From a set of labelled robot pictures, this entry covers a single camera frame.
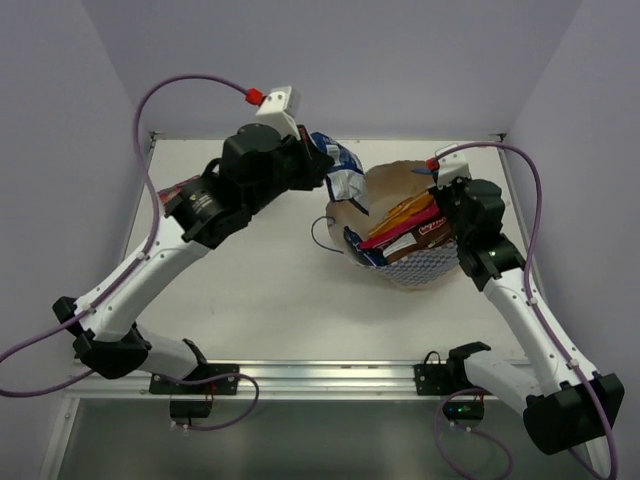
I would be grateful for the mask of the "orange snack packet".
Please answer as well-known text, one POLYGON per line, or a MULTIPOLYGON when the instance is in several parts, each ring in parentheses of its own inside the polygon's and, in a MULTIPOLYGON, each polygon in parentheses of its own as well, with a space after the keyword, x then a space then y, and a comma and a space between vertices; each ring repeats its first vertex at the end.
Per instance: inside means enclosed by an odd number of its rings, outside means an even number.
POLYGON ((385 216, 369 230, 368 235, 375 237, 386 233, 392 228, 404 223, 410 217, 417 215, 434 202, 434 196, 428 191, 406 198, 391 208, 385 216))

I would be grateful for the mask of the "purple Fox's candy bag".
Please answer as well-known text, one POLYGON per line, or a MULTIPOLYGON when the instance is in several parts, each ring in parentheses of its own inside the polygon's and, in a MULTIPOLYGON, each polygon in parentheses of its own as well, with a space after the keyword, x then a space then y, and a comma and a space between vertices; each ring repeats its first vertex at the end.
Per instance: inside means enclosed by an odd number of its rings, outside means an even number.
POLYGON ((161 215, 162 216, 166 216, 167 212, 169 211, 169 207, 168 204, 169 202, 176 197, 182 190, 183 188, 188 185, 189 183, 198 180, 200 178, 199 175, 190 177, 188 179, 185 179, 183 181, 180 181, 170 187, 164 188, 162 190, 160 190, 157 193, 157 197, 161 206, 161 215))

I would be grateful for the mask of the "blue checkered paper bag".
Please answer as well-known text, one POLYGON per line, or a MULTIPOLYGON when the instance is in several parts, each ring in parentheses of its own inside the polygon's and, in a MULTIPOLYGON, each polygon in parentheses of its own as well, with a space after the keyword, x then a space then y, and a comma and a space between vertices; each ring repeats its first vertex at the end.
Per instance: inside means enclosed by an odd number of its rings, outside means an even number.
POLYGON ((371 238, 368 232, 385 214, 406 198, 428 191, 433 180, 415 170, 418 161, 395 161, 372 167, 365 174, 369 196, 369 215, 364 215, 348 202, 328 203, 325 214, 311 224, 311 239, 323 250, 342 254, 356 267, 370 271, 395 287, 405 290, 426 289, 459 265, 457 244, 452 237, 431 250, 413 252, 384 267, 366 267, 356 261, 343 239, 343 228, 349 227, 362 240, 371 238))

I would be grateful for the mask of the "blue white snack packet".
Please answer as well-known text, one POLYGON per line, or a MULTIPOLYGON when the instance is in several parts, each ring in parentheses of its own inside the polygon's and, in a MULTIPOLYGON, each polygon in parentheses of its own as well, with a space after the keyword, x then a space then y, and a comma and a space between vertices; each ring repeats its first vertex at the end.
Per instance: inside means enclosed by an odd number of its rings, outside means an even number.
POLYGON ((334 162, 325 176, 330 201, 348 202, 364 215, 369 215, 365 172, 358 156, 321 132, 313 132, 311 139, 318 150, 334 162))

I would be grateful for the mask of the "pink snack packet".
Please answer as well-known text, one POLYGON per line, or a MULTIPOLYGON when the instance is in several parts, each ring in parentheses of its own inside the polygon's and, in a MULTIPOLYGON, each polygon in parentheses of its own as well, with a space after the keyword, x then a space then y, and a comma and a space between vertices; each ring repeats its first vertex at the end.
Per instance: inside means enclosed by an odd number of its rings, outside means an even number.
POLYGON ((362 249, 379 248, 382 245, 387 244, 390 241, 394 240, 396 237, 411 230, 415 226, 433 219, 437 219, 439 216, 440 216, 440 209, 436 203, 433 203, 428 208, 409 217, 403 223, 391 228, 390 230, 362 241, 359 244, 359 247, 362 249))

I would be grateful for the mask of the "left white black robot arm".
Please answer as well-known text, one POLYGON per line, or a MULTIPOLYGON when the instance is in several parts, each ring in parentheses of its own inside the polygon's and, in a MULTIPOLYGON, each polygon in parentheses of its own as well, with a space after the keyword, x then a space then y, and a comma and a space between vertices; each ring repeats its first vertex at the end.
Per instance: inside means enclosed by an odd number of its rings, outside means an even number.
POLYGON ((155 335, 138 325, 146 307, 191 264, 248 226, 279 195, 311 191, 333 166, 304 126, 283 136, 248 124, 227 138, 222 154, 189 180, 166 204, 152 233, 99 286, 53 305, 70 327, 76 357, 106 379, 140 370, 171 378, 185 392, 201 390, 206 360, 187 339, 155 335))

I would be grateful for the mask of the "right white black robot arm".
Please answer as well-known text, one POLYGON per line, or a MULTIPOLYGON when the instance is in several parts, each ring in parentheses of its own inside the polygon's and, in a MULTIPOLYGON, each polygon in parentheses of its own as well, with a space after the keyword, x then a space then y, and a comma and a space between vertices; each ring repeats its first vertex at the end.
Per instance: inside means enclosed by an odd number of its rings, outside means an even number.
POLYGON ((488 345, 472 342, 450 350, 449 387, 461 393, 479 387, 498 397, 521 415, 546 455, 604 436, 615 423, 624 386, 579 351, 540 297, 524 258, 502 231, 501 189, 458 178, 429 191, 452 226, 462 270, 506 321, 533 370, 527 375, 488 345))

